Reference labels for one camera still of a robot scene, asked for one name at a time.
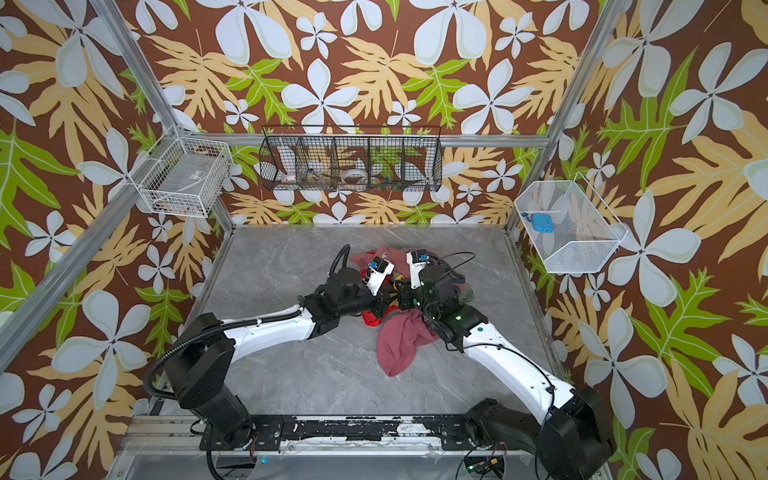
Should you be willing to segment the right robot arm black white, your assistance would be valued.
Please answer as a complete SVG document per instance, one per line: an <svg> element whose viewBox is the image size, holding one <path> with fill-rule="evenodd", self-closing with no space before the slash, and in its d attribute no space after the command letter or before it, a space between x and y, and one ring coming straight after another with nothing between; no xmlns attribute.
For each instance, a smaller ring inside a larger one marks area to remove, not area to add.
<svg viewBox="0 0 768 480"><path fill-rule="evenodd" d="M417 309L445 345L467 355L525 406L515 411L485 399L465 415L476 447L506 446L534 457L549 479L589 479L615 453L602 396L548 373L514 347L475 307L462 303L448 270L426 265L393 282L401 309Z"/></svg>

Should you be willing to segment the red cloth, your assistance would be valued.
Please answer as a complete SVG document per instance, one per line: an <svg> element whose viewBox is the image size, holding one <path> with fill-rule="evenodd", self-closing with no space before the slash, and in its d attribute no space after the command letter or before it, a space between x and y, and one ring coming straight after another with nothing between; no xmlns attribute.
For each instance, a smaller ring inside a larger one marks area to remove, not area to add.
<svg viewBox="0 0 768 480"><path fill-rule="evenodd" d="M386 319L394 312L397 312L398 310L399 308L397 306L391 305L387 307L381 315L377 315L372 311L365 311L362 313L362 319L365 325L375 328L379 326L384 319Z"/></svg>

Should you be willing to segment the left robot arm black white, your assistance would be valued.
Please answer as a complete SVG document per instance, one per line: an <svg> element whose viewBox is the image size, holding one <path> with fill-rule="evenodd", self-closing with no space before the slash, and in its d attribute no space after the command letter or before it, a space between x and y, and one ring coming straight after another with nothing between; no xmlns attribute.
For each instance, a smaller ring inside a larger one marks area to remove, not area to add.
<svg viewBox="0 0 768 480"><path fill-rule="evenodd" d="M334 258L324 283L297 304L266 315L219 320L198 316L186 333L157 358L143 379L147 393L170 399L205 423L207 445L225 450L254 443L255 423L242 401L226 385L230 366L248 355L327 334L344 316L386 312L391 292L385 280L394 271L387 258L374 258L362 275L347 265L350 246Z"/></svg>

